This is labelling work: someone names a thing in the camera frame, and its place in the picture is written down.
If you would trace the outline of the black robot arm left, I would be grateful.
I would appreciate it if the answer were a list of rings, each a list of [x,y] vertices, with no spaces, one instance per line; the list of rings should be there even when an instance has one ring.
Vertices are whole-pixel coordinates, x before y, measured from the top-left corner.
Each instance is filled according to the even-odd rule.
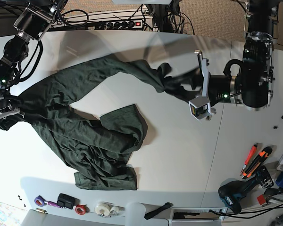
[[[270,106],[273,97],[274,25],[278,20],[278,0],[246,1],[245,43],[242,59],[229,60],[223,75],[212,75],[209,60],[196,50],[199,68],[191,87],[200,87],[189,101],[191,115],[197,120],[210,120],[218,103],[243,105],[259,111]]]

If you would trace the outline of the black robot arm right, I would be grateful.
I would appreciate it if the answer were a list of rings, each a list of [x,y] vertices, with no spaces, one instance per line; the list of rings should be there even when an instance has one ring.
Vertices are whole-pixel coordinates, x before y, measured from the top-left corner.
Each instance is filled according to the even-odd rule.
[[[57,19],[58,1],[56,0],[29,0],[24,11],[14,23],[17,34],[4,46],[3,57],[0,59],[0,120],[12,115],[21,115],[18,107],[19,99],[10,94],[10,88],[29,78],[22,78],[24,72],[21,63],[28,57],[30,40],[40,43],[43,35]]]

